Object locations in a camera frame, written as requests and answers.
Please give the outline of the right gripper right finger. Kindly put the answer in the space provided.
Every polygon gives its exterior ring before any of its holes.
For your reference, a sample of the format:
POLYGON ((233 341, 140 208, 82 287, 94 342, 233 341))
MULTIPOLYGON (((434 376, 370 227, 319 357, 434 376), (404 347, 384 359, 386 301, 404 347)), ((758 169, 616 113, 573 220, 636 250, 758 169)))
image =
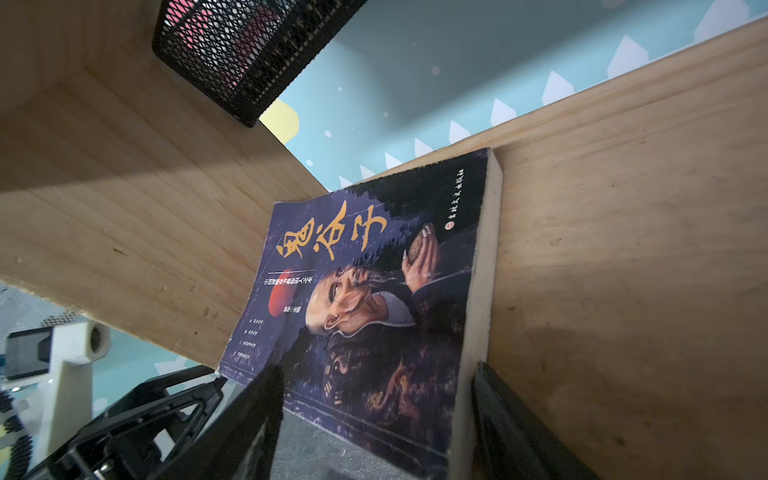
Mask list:
POLYGON ((471 383, 478 446, 490 479, 595 479, 487 363, 471 383))

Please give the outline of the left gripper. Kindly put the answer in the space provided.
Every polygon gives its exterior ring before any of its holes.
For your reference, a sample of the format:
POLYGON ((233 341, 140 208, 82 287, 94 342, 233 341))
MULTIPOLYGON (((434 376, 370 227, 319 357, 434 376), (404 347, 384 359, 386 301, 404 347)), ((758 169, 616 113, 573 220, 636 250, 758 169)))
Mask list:
POLYGON ((155 479, 185 453, 224 398, 206 366, 149 379, 34 465, 26 479, 155 479))

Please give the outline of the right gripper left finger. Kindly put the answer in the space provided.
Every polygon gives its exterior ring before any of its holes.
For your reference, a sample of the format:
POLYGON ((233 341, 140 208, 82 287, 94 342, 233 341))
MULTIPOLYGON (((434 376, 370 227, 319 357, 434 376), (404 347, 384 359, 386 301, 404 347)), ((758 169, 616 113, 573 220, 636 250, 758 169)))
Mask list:
POLYGON ((282 369, 266 367, 158 479, 268 479, 283 419, 282 369))

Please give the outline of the purple old man book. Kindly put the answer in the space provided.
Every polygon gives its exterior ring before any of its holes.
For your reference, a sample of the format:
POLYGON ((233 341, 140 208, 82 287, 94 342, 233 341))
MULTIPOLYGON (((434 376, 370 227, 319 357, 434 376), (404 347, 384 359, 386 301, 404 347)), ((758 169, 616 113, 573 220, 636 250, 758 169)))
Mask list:
POLYGON ((424 479, 467 479, 503 172, 480 149, 273 207, 218 371, 282 368, 292 414, 424 479))

